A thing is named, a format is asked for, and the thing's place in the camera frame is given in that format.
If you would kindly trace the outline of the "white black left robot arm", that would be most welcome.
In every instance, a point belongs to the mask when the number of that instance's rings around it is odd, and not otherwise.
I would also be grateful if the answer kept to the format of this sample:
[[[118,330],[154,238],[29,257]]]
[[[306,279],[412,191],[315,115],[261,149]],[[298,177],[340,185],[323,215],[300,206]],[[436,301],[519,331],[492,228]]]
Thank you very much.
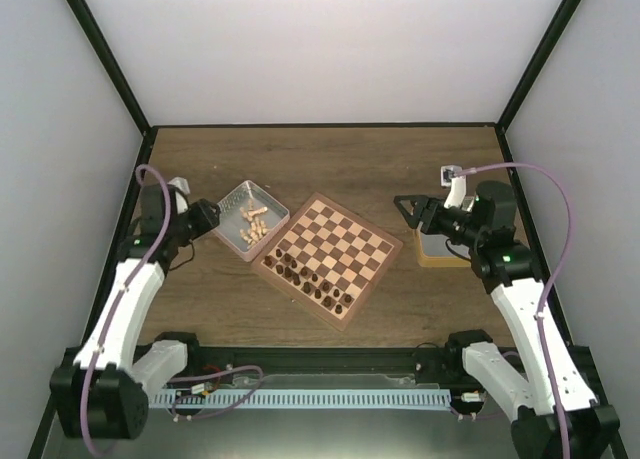
[[[193,333],[162,333],[141,358],[135,354],[174,259],[219,223],[219,206],[207,199],[190,202],[180,179],[143,190],[140,214],[119,247],[101,315],[73,361],[56,368],[50,379],[66,437],[135,439],[146,424],[151,398],[174,377],[191,383],[203,374],[205,360]]]

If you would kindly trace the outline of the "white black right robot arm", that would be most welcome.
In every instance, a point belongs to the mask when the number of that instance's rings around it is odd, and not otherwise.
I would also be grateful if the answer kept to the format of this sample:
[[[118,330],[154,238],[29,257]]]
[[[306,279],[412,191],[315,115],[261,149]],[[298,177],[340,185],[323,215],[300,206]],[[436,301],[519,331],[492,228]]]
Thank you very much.
[[[393,202],[407,225],[440,235],[469,252],[471,269],[511,332],[522,367],[516,369],[481,330],[450,335],[447,375],[472,377],[511,423],[521,458],[599,458],[620,421],[603,405],[575,365],[548,307],[531,250],[515,237],[517,203],[510,185],[483,181],[469,209],[463,198],[397,195]]]

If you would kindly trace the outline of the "wooden chess board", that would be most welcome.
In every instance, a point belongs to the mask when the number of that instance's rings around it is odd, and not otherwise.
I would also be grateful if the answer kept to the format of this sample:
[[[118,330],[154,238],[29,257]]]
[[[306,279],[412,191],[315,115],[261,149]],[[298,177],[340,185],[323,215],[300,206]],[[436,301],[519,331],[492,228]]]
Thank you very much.
[[[316,192],[254,259],[252,270],[308,312],[343,331],[402,247],[401,240]],[[275,258],[277,249],[283,252],[280,260]],[[266,256],[273,259],[272,268],[264,265]],[[285,267],[300,276],[300,285],[284,277]],[[309,294],[302,291],[305,282],[311,285]],[[322,291],[319,300],[314,298],[316,289]],[[334,289],[342,292],[339,299],[333,297]],[[343,302],[345,295],[352,297],[349,305]],[[325,297],[333,299],[331,309],[322,305]],[[343,307],[340,315],[334,312],[337,304]]]

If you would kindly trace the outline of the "yellow bear tin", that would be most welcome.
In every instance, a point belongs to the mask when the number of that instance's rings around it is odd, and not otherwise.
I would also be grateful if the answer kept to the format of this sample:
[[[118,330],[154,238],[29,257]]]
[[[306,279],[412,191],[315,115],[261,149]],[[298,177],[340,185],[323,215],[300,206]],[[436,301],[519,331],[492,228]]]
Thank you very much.
[[[423,268],[468,268],[470,259],[465,246],[450,245],[443,235],[413,232],[415,255]]]

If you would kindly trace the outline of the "pink metal tin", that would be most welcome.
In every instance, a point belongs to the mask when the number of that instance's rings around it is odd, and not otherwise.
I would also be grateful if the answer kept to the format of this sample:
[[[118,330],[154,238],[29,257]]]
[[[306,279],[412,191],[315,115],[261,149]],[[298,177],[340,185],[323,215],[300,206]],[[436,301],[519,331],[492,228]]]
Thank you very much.
[[[245,262],[251,262],[290,219],[289,210],[250,180],[218,202],[220,224],[213,234]]]

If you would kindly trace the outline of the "black aluminium frame rail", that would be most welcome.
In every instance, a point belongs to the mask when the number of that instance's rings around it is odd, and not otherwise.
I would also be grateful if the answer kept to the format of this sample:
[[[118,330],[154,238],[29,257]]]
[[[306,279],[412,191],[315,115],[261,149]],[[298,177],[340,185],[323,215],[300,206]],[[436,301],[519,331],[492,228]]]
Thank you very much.
[[[433,346],[399,348],[211,347],[189,354],[189,375],[206,366],[257,365],[267,375],[294,374],[414,374],[419,383],[471,384],[475,380],[453,367],[447,354]]]

